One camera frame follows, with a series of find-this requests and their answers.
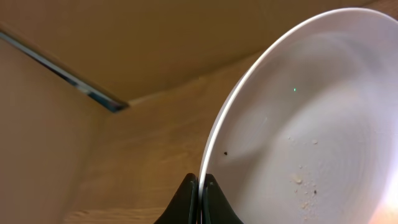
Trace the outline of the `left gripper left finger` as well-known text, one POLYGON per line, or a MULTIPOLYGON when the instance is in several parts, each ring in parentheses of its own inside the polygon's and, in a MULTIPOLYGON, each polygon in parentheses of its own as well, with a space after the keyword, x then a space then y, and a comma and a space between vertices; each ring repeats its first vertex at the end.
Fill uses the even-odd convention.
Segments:
POLYGON ((154 224, 196 224, 197 206, 198 180, 195 174, 188 173, 154 224))

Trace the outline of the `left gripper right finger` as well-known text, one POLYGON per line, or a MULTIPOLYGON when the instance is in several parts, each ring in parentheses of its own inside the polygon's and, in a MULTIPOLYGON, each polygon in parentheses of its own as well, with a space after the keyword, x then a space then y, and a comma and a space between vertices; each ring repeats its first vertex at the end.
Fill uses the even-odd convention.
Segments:
POLYGON ((212 174, 205 176, 201 199, 201 222, 203 224, 243 224, 212 174))

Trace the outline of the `white plate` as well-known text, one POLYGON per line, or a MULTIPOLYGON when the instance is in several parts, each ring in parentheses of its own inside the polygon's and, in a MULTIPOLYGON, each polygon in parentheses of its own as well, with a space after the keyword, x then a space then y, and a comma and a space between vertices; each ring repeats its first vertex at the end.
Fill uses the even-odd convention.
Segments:
POLYGON ((200 198, 207 174, 243 223, 396 223, 397 21, 335 9, 277 39, 216 117, 200 198))

